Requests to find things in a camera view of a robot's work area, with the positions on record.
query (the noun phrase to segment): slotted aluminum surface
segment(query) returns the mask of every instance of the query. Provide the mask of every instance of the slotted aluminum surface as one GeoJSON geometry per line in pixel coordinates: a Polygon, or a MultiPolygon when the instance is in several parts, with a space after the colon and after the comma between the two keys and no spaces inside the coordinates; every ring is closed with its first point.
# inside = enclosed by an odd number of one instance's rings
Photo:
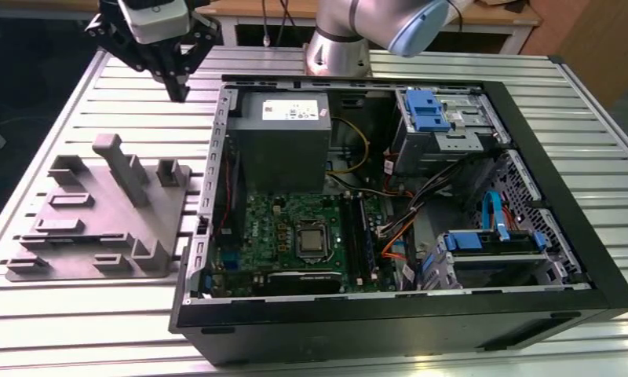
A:
{"type": "MultiPolygon", "coordinates": [[[[162,84],[98,53],[62,117],[0,216],[0,259],[30,228],[52,186],[59,154],[100,163],[95,135],[116,132],[143,164],[176,157],[192,167],[178,253],[194,230],[212,112],[222,73],[300,75],[303,53],[218,47],[190,81],[188,103],[162,84]]],[[[372,53],[376,77],[503,81],[628,280],[628,144],[582,92],[567,68],[543,57],[430,53],[412,59],[372,53]]],[[[223,372],[168,332],[178,266],[162,280],[11,284],[0,265],[0,375],[158,375],[223,372]]],[[[628,314],[581,326],[525,350],[250,366],[238,374],[628,375],[628,314]]]]}

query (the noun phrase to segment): black cable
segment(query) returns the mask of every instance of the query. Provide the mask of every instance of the black cable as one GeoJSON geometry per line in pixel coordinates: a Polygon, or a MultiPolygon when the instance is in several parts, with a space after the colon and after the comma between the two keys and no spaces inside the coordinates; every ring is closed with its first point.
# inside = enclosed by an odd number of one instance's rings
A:
{"type": "Polygon", "coordinates": [[[286,26],[286,13],[290,9],[290,0],[286,0],[286,3],[284,1],[282,1],[282,7],[284,8],[284,14],[282,16],[282,26],[280,26],[280,33],[278,34],[276,36],[276,44],[275,44],[275,47],[279,47],[280,44],[282,44],[282,35],[284,34],[284,26],[286,26]]]}
{"type": "Polygon", "coordinates": [[[302,38],[302,35],[300,35],[300,31],[298,29],[298,26],[295,25],[295,21],[294,21],[294,17],[291,16],[291,12],[290,12],[290,7],[288,7],[288,0],[280,0],[280,3],[282,3],[282,8],[284,8],[284,14],[286,16],[290,18],[290,22],[291,22],[291,26],[294,27],[294,33],[295,33],[295,37],[298,38],[298,43],[300,45],[304,44],[304,40],[302,38]]]}
{"type": "Polygon", "coordinates": [[[454,2],[451,2],[451,0],[447,0],[447,2],[454,7],[457,13],[459,13],[459,33],[462,33],[463,32],[463,13],[461,12],[459,7],[454,5],[454,2]]]}
{"type": "Polygon", "coordinates": [[[360,187],[356,187],[354,185],[351,185],[350,183],[347,183],[340,177],[330,174],[328,177],[331,177],[342,186],[344,186],[347,189],[350,190],[354,190],[354,191],[362,191],[362,192],[371,192],[372,194],[376,194],[376,195],[380,195],[380,196],[386,196],[386,197],[395,197],[395,196],[400,196],[400,195],[394,195],[394,194],[387,194],[386,192],[382,192],[382,191],[378,191],[378,190],[372,190],[371,188],[360,188],[360,187]]]}
{"type": "Polygon", "coordinates": [[[268,11],[266,9],[266,0],[260,0],[263,7],[263,46],[271,45],[271,35],[268,34],[268,11]]]}

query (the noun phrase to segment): wire bundle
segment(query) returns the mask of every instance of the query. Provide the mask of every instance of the wire bundle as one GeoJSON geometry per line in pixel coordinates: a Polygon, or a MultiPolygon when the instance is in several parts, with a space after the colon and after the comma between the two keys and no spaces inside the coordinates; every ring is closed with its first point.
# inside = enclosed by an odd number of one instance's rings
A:
{"type": "Polygon", "coordinates": [[[461,172],[466,164],[479,157],[481,155],[469,155],[467,157],[459,159],[455,163],[453,163],[449,167],[441,170],[441,172],[438,172],[428,179],[428,181],[422,186],[407,205],[407,212],[398,218],[398,220],[390,221],[379,232],[380,236],[387,236],[388,233],[400,224],[403,224],[402,228],[396,231],[394,237],[388,241],[387,246],[383,248],[383,257],[404,258],[399,254],[390,253],[392,245],[396,243],[398,239],[402,237],[404,232],[410,229],[410,226],[412,226],[412,223],[416,219],[416,213],[426,205],[426,201],[428,200],[428,198],[431,198],[431,196],[435,195],[438,191],[441,191],[445,187],[450,185],[451,178],[461,172]]]}

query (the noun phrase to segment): wooden desk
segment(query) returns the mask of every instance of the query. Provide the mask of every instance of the wooden desk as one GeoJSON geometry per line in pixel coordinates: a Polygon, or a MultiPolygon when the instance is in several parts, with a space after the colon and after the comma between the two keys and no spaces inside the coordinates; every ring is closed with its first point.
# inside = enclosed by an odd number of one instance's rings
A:
{"type": "MultiPolygon", "coordinates": [[[[290,0],[290,12],[299,26],[314,26],[319,0],[290,0]]],[[[224,26],[224,40],[236,46],[236,26],[263,24],[260,0],[222,0],[199,8],[199,12],[218,16],[224,26]]],[[[268,24],[280,24],[284,10],[279,0],[266,0],[268,24]]],[[[98,0],[0,0],[0,16],[27,18],[90,19],[98,11],[98,0]]],[[[474,3],[463,12],[463,32],[507,35],[501,53],[519,53],[534,27],[542,19],[526,7],[522,13],[505,10],[503,6],[474,3]]],[[[458,31],[458,21],[443,29],[458,31]]]]}
{"type": "MultiPolygon", "coordinates": [[[[316,18],[319,0],[290,0],[291,16],[296,18],[316,18]]],[[[256,16],[263,17],[259,0],[223,0],[199,9],[203,13],[218,16],[256,16]]],[[[284,13],[279,0],[266,0],[268,17],[279,17],[284,13]]],[[[505,10],[503,6],[487,6],[475,2],[463,12],[463,23],[469,25],[533,25],[542,22],[541,16],[531,7],[521,14],[505,10]]]]}

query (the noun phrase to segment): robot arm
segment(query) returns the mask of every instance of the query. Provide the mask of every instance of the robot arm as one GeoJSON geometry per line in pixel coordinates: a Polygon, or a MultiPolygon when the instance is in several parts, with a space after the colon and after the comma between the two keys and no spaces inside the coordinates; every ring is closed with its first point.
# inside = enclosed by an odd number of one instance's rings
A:
{"type": "Polygon", "coordinates": [[[447,0],[326,0],[307,50],[311,75],[364,76],[368,40],[402,57],[431,44],[446,24],[447,0]]]}
{"type": "Polygon", "coordinates": [[[100,0],[100,14],[86,33],[135,71],[148,70],[170,99],[184,102],[188,76],[198,70],[219,36],[219,23],[196,13],[210,0],[100,0]],[[182,41],[192,48],[183,52],[182,41]]]}
{"type": "MultiPolygon", "coordinates": [[[[100,14],[86,32],[134,70],[148,70],[184,102],[187,80],[210,54],[219,23],[196,13],[211,0],[100,0],[100,14]],[[182,51],[183,39],[194,47],[182,51]]],[[[322,0],[316,32],[307,50],[311,75],[364,76],[368,40],[412,57],[431,44],[446,23],[447,0],[322,0]]]]}

